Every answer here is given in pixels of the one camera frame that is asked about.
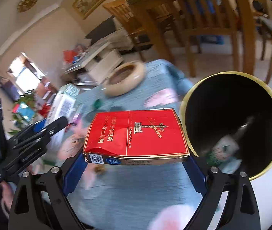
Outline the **person's left hand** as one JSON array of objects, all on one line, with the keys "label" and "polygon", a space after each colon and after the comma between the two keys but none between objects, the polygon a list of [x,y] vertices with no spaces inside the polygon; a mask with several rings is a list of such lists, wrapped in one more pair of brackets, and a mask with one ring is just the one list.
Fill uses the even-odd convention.
[{"label": "person's left hand", "polygon": [[10,184],[5,181],[3,181],[0,185],[2,187],[2,199],[0,201],[1,208],[5,217],[9,218],[10,209],[14,198],[14,190]]}]

